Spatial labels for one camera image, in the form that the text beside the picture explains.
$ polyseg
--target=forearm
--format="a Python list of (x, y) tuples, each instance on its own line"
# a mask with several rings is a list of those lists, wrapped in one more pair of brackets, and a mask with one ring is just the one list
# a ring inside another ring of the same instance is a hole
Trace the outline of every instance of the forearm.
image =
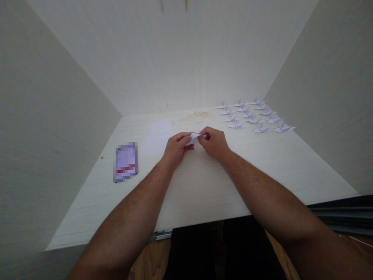
[(129, 271), (154, 231), (173, 171), (159, 162), (104, 220), (77, 267), (92, 267), (97, 273)]
[(221, 163), (257, 221), (277, 240), (292, 242), (326, 226), (287, 188), (233, 152)]

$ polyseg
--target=hand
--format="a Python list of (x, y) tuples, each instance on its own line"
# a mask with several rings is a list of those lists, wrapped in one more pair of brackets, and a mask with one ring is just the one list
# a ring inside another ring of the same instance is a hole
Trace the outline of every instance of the hand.
[(161, 162), (165, 163), (170, 168), (176, 168), (183, 161), (183, 157), (186, 151), (194, 150), (194, 144), (185, 145), (192, 140), (191, 132), (181, 132), (172, 136), (168, 142), (164, 151)]
[(223, 131), (207, 126), (199, 134), (207, 134), (206, 139), (199, 136), (198, 141), (213, 158), (221, 161), (224, 156), (231, 152)]

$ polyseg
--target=left hand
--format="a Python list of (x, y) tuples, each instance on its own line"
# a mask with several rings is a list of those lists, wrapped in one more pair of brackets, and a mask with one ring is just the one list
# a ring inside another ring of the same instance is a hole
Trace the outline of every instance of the left hand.
[(165, 163), (170, 168), (176, 168), (183, 161), (183, 157), (186, 151), (194, 150), (194, 144), (185, 145), (192, 140), (190, 137), (191, 132), (181, 132), (172, 136), (168, 142), (164, 151), (161, 162)]

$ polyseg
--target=dark pants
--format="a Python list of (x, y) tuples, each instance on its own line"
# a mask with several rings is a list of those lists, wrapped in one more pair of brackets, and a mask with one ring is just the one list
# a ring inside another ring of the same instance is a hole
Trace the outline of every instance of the dark pants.
[[(253, 216), (224, 221), (225, 279), (286, 279), (264, 229)], [(209, 224), (173, 229), (165, 280), (216, 279)]]

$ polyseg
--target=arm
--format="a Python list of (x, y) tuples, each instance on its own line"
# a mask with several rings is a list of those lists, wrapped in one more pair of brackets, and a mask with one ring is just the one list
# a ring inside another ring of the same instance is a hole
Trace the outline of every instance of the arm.
[(371, 279), (373, 269), (292, 192), (232, 152), (224, 132), (199, 142), (232, 178), (255, 219), (284, 247), (302, 279)]
[(161, 161), (104, 220), (87, 245), (68, 279), (125, 279), (150, 239), (174, 170), (191, 133), (179, 133), (168, 140)]

